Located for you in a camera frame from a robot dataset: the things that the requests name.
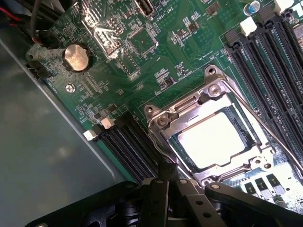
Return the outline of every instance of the black ram slot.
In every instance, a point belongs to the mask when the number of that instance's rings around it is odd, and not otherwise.
[[[293,70],[295,71],[296,76],[298,77],[301,84],[303,84],[303,68],[297,58],[297,55],[295,54],[295,51],[291,45],[291,42],[287,36],[287,33],[284,30],[283,24],[281,22],[275,23],[274,30],[278,34],[278,36],[280,38],[280,42],[283,45],[290,62],[292,63]]]
[[[292,77],[288,75],[288,68],[286,67],[284,59],[277,49],[277,45],[271,37],[272,33],[270,32],[269,34],[265,34],[265,30],[261,28],[259,30],[259,40],[261,41],[267,56],[269,57],[275,71],[277,72],[285,91],[289,95],[290,102],[293,103],[294,106],[301,104],[301,94]]]
[[[130,113],[115,120],[110,129],[99,129],[96,141],[103,141],[137,182],[157,175],[157,164],[164,159]]]
[[[278,115],[283,116],[284,112],[287,112],[289,109],[286,101],[283,98],[283,94],[278,89],[274,78],[272,78],[271,72],[260,53],[257,45],[254,41],[248,41],[248,39],[243,39],[243,43],[245,46],[245,50],[248,53],[254,68],[256,69],[262,83],[264,84],[265,88],[271,100],[273,101],[272,104],[274,105],[275,109],[277,110]],[[286,133],[288,137],[295,142],[300,150],[303,150],[303,141],[301,130],[298,124],[295,121],[294,116],[284,115],[284,118],[280,119],[281,123],[285,126]]]
[[[276,136],[278,136],[279,139],[287,140],[287,137],[285,137],[285,135],[282,134],[283,130],[281,129],[281,125],[279,124],[278,119],[274,117],[272,110],[268,107],[268,104],[264,99],[263,93],[261,92],[255,80],[253,80],[252,73],[246,62],[241,57],[240,52],[241,52],[240,50],[232,52],[231,57],[233,59],[233,62],[237,70],[239,71],[241,77],[243,78],[244,83],[248,87],[250,93],[253,95],[265,123],[273,131],[273,133]]]
[[[303,65],[303,53],[302,53],[302,49],[299,46],[297,37],[294,34],[294,29],[290,26],[289,20],[286,19],[282,22],[282,25],[285,29],[285,32],[288,35],[289,41],[294,49],[295,54],[298,57],[299,63],[302,66]]]
[[[118,161],[130,172],[131,176],[137,181],[141,182],[145,177],[141,174],[137,165],[134,164],[126,153],[124,153],[113,141],[112,138],[104,136],[101,139],[104,144],[110,149],[110,151],[115,155]]]
[[[121,118],[115,121],[115,124],[124,129],[126,134],[129,134],[133,137],[141,150],[144,151],[144,155],[147,155],[147,159],[157,165],[159,161],[162,161],[162,156],[154,147],[152,141],[147,136],[143,128],[134,120],[130,112],[125,113]]]
[[[298,100],[299,104],[303,103],[303,94],[300,92],[299,88],[297,87],[296,81],[293,77],[293,73],[291,69],[287,66],[287,63],[285,61],[285,58],[283,58],[283,54],[281,53],[281,50],[278,48],[278,43],[274,38],[274,34],[272,33],[272,30],[268,30],[266,32],[266,38],[269,42],[269,45],[271,49],[273,50],[272,53],[274,53],[274,56],[277,58],[277,65],[281,66],[282,71],[284,72],[285,79],[287,79],[289,86],[291,87],[290,90],[294,92],[294,95],[296,99]]]
[[[285,101],[283,97],[279,95],[280,91],[272,83],[269,81],[271,73],[258,49],[256,47],[254,41],[248,41],[248,39],[242,39],[244,44],[245,50],[248,53],[254,68],[256,69],[259,78],[261,79],[263,85],[265,86],[270,99],[272,100],[272,105],[274,106],[274,110],[278,110],[281,106],[283,107],[282,112],[286,111],[287,108],[285,107]]]
[[[143,159],[139,156],[138,152],[133,149],[132,145],[123,137],[121,132],[114,129],[111,133],[111,138],[116,144],[120,147],[120,150],[128,151],[126,155],[131,160],[132,163],[137,164],[137,168],[139,168],[140,173],[147,178],[148,176],[152,176],[152,170],[149,170],[149,167],[143,161]]]

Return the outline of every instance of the ram slot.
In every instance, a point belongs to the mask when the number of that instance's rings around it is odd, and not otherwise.
[[[137,181],[141,182],[145,179],[145,176],[140,172],[140,168],[137,167],[137,164],[134,163],[128,156],[128,152],[124,152],[114,139],[107,135],[103,136],[101,139],[104,144],[109,148],[109,150],[115,155],[118,161],[130,172],[131,176]]]
[[[300,105],[302,103],[301,93],[299,92],[295,81],[292,79],[291,74],[289,75],[288,68],[279,53],[279,49],[277,48],[277,44],[275,43],[272,35],[273,34],[271,32],[265,33],[265,31],[261,31],[259,33],[260,43],[262,44],[264,51],[276,71],[278,79],[289,97],[288,108],[290,108],[291,105]]]
[[[260,90],[257,82],[253,79],[252,72],[249,69],[249,66],[241,56],[240,49],[233,51],[230,56],[242,79],[244,80],[245,85],[247,86],[248,90],[255,99],[258,109],[261,112],[262,118],[264,119],[268,127],[270,127],[270,129],[274,132],[274,134],[278,136],[278,138],[286,140],[287,142],[287,138],[284,134],[282,134],[283,129],[281,128],[279,120],[274,116],[272,109],[268,107],[267,101],[264,98],[262,91]]]
[[[132,138],[133,144],[138,146],[138,150],[141,151],[142,156],[144,156],[151,166],[157,166],[159,161],[162,161],[162,156],[155,149],[145,130],[129,112],[117,119],[115,124],[124,132],[125,135]]]
[[[270,99],[272,100],[271,104],[274,106],[276,114],[283,117],[280,119],[282,127],[284,128],[283,132],[285,133],[286,137],[288,137],[287,140],[293,142],[290,148],[294,150],[296,157],[301,159],[302,156],[297,151],[298,149],[303,150],[303,144],[301,142],[303,141],[303,135],[299,125],[297,124],[295,116],[293,114],[284,114],[285,112],[287,113],[288,106],[284,100],[283,94],[281,94],[281,90],[278,89],[276,85],[275,79],[271,75],[265,59],[255,43],[256,40],[248,41],[248,39],[243,38],[242,41],[245,50],[259,75],[259,78],[261,79]]]
[[[286,34],[289,38],[290,43],[291,43],[291,45],[294,49],[294,52],[298,57],[298,61],[299,61],[300,65],[303,66],[303,52],[302,52],[302,49],[299,46],[297,37],[294,34],[294,29],[291,27],[288,19],[283,21],[282,25],[285,29],[285,32],[286,32]]]
[[[138,151],[136,151],[133,147],[133,144],[131,144],[119,130],[113,130],[110,136],[113,141],[116,141],[117,145],[120,147],[121,150],[128,151],[126,155],[128,155],[129,159],[132,161],[133,164],[137,164],[137,168],[140,169],[140,172],[145,178],[155,177],[155,173],[153,173],[151,168],[146,165],[145,161],[138,154]]]
[[[303,94],[298,88],[290,67],[287,66],[285,58],[283,58],[283,53],[278,48],[279,45],[274,37],[274,34],[271,30],[269,30],[265,34],[261,34],[260,38],[262,43],[268,47],[268,53],[271,53],[273,59],[272,63],[274,64],[274,67],[277,70],[281,80],[284,80],[283,84],[285,84],[288,94],[293,98],[295,104],[303,104]]]
[[[297,55],[291,45],[291,42],[287,36],[286,31],[284,30],[283,24],[281,22],[277,22],[274,25],[274,32],[279,37],[279,41],[283,46],[285,53],[291,63],[291,66],[294,70],[294,76],[297,77],[300,84],[303,84],[303,68],[300,64],[300,61],[297,58]]]

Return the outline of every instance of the red wire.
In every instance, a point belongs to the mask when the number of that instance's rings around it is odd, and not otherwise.
[[[10,18],[13,18],[15,21],[21,21],[20,18],[14,16],[13,14],[11,14],[10,12],[8,12],[6,9],[0,7],[0,11],[2,11],[3,13],[5,13],[7,16],[9,16]]]

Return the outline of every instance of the black wire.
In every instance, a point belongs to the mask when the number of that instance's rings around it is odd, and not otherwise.
[[[15,1],[18,2],[24,8],[28,9],[29,11],[31,12],[33,11],[33,7],[34,7],[33,1],[31,0],[15,0]],[[51,8],[49,8],[44,4],[41,4],[40,10],[38,12],[38,16],[40,18],[52,23],[54,23],[60,17],[60,15],[61,15],[60,13],[52,10]]]
[[[35,0],[32,17],[30,19],[30,36],[36,38],[36,25],[38,20],[38,11],[40,8],[42,0]]]

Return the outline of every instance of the cable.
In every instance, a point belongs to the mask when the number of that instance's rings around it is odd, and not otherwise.
[[[30,0],[15,0],[21,6],[28,9],[29,11],[33,11],[34,4]],[[38,11],[38,16],[44,20],[54,23],[60,16],[60,13],[55,12],[51,8],[47,7],[44,4],[41,4],[40,10]]]
[[[8,12],[6,9],[0,7],[0,11],[2,11],[3,13],[5,13],[7,16],[9,16],[10,18],[14,19],[15,21],[21,21],[20,18],[16,17],[15,15],[11,14],[10,12]]]
[[[38,20],[38,11],[40,8],[42,0],[35,0],[33,11],[32,11],[32,17],[30,19],[30,36],[32,37],[33,41],[35,43],[41,43],[39,42],[36,34],[36,25]]]

